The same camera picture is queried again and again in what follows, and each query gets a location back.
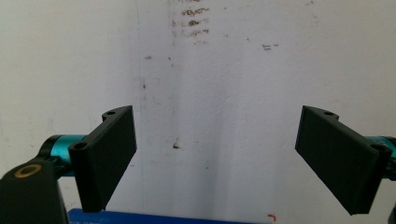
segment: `gold ring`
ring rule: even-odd
[[[37,174],[41,170],[40,164],[30,164],[27,166],[23,166],[17,172],[15,172],[14,176],[17,178],[25,178],[31,175]]]

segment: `screw hole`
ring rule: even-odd
[[[77,143],[75,145],[75,149],[83,149],[84,147],[86,147],[88,144],[86,142],[82,142],[82,143]]]
[[[371,147],[377,151],[386,151],[387,148],[382,145],[371,145]]]

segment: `white wall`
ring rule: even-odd
[[[47,137],[88,133],[103,112],[134,105],[138,152],[108,210],[386,223],[395,184],[351,217],[294,144],[302,105],[396,135],[395,10],[390,0],[3,1],[0,175]],[[60,182],[67,208],[80,207],[74,179]]]

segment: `blue base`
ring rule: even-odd
[[[243,222],[213,221],[182,217],[160,217],[119,212],[83,213],[81,209],[69,212],[70,224],[249,224]]]

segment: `dirty white wall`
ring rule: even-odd
[[[396,135],[396,3],[2,1],[0,175],[56,133],[134,105],[138,152],[108,210],[270,223],[386,223],[396,184],[351,217],[294,143],[302,105]],[[74,179],[60,181],[68,209]]]

